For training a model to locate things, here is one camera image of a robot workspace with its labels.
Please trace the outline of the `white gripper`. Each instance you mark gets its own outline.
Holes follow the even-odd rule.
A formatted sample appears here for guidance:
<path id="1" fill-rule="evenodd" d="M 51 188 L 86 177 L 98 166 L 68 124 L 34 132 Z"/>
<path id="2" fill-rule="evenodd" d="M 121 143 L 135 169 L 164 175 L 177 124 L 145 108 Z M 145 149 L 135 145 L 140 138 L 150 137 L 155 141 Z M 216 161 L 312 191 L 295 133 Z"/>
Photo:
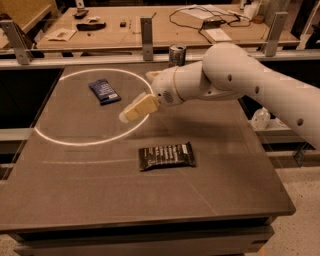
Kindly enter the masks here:
<path id="1" fill-rule="evenodd" d="M 162 71 L 147 72 L 145 77 L 151 83 L 157 97 L 154 94 L 140 94 L 119 114 L 119 119 L 123 123 L 128 123 L 145 117 L 156 112 L 160 103 L 167 106 L 182 104 L 184 100 L 179 96 L 175 85 L 177 69 L 178 67 L 171 67 Z"/>

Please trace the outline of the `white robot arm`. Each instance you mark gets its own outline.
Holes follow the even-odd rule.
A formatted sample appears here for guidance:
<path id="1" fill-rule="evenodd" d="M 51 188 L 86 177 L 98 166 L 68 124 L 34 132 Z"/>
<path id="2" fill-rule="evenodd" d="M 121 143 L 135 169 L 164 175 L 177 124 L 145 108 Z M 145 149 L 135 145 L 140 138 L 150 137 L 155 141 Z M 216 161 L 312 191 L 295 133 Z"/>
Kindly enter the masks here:
<path id="1" fill-rule="evenodd" d="M 140 94 L 119 114 L 122 122 L 145 117 L 162 105 L 246 95 L 314 148 L 320 148 L 320 89 L 267 68 L 237 45 L 215 44 L 201 61 L 149 76 L 151 92 Z"/>

